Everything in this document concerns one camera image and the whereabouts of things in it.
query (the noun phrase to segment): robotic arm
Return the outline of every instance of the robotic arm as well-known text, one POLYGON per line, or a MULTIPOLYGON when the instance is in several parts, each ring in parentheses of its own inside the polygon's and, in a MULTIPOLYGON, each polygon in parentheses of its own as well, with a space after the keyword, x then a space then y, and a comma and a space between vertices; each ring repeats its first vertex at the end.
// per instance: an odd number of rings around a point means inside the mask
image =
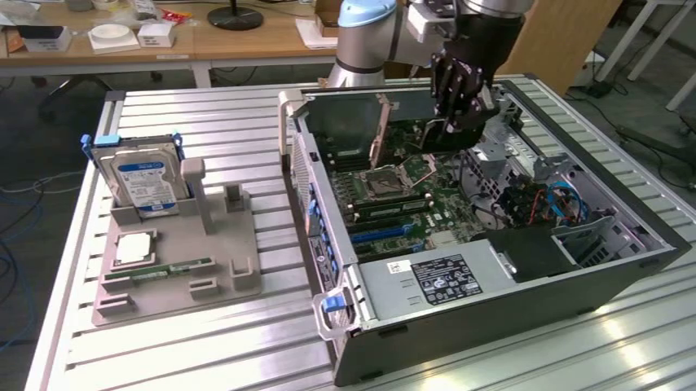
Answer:
POLYGON ((383 83, 383 62, 430 63, 433 132, 446 149, 472 147, 498 111, 490 94, 534 0, 343 0, 329 86, 383 83))

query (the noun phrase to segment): white table leg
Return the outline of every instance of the white table leg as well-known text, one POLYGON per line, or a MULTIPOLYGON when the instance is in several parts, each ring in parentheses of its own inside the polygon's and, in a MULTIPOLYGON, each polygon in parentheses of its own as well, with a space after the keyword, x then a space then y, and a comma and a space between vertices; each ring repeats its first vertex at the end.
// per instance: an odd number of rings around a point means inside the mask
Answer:
POLYGON ((196 88, 210 88, 210 62, 196 61, 191 64, 191 71, 194 71, 194 78, 196 79, 196 88))
POLYGON ((675 95, 675 98, 667 103, 667 109, 673 112, 676 108, 679 108, 679 105, 681 102, 684 102, 684 99, 687 98, 687 95, 689 95, 696 88, 696 73, 693 74, 692 78, 688 79, 687 84, 683 86, 683 88, 679 90, 679 92, 675 95))
POLYGON ((633 81, 634 79, 638 78, 640 73, 645 69, 645 66, 651 63, 652 57, 655 57, 655 55, 657 54, 660 47, 663 47, 664 42, 668 40, 669 36, 672 35, 672 33, 676 30, 676 27, 684 20, 684 17, 688 15, 688 12, 692 10, 693 3, 695 2, 688 2, 687 4, 684 4, 684 7, 681 8, 681 10, 676 13, 676 15, 672 18, 672 20, 669 21, 669 23, 664 26, 660 36, 652 43, 651 48, 648 49, 648 51, 645 52, 643 57, 640 57, 640 61, 636 64, 633 71, 630 71, 630 74, 629 74, 630 81, 633 81))
POLYGON ((648 4, 643 7, 643 11, 640 11, 638 16, 634 18, 634 21, 629 27, 629 31, 622 35, 621 41, 618 42, 617 48, 613 50, 609 59, 606 59, 605 64, 600 69, 600 73, 597 74, 597 81, 602 81, 609 76, 609 72, 613 69, 613 66, 617 64, 618 59, 621 59, 621 55, 629 47, 629 43, 633 41, 634 36, 638 34, 640 28, 648 17, 651 16, 655 8, 657 7, 657 3, 653 0, 648 0, 648 4))

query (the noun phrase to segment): aluminum table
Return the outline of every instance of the aluminum table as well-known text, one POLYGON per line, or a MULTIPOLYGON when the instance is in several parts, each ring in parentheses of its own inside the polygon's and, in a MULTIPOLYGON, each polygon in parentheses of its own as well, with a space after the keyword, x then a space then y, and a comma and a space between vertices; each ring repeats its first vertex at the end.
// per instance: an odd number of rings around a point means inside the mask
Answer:
MULTIPOLYGON (((696 242, 693 209, 542 83, 506 78, 696 242)), ((190 313, 93 327, 111 199, 88 165, 27 389, 335 389, 278 163, 278 92, 302 87, 314 85, 130 92, 105 102, 97 134, 178 131, 186 155, 206 159, 207 191, 243 183, 252 196, 263 293, 190 313)), ((541 150, 558 150, 534 120, 522 119, 541 150)), ((681 389, 696 384, 693 336, 696 250, 593 313, 341 390, 681 389)))

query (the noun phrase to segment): red cable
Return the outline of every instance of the red cable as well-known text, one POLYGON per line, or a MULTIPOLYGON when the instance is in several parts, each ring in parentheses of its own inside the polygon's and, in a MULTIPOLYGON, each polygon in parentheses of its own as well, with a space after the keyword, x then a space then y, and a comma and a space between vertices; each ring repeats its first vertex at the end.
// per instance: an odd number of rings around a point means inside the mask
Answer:
POLYGON ((544 190, 538 190, 536 192, 534 203, 532 204, 532 215, 529 216, 529 222, 526 223, 526 225, 532 224, 532 222, 534 221, 536 203, 540 200, 540 195, 542 192, 544 192, 544 190))

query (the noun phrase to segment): white box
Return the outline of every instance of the white box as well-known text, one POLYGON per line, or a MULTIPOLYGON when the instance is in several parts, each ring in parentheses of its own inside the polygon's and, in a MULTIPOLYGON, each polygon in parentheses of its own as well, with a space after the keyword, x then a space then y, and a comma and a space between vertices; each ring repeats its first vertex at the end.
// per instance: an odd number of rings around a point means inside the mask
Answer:
POLYGON ((67 26, 19 26, 28 51, 67 51, 73 35, 67 26))
POLYGON ((597 76, 600 68, 605 64, 605 58, 596 52, 590 51, 585 59, 582 69, 576 74, 576 80, 570 87, 584 87, 593 83, 593 75, 597 76))
POLYGON ((96 26, 87 35, 95 55, 140 49, 135 34, 126 26, 103 24, 96 26))
POLYGON ((144 24, 138 32, 142 47, 172 47, 176 34, 167 23, 144 24))

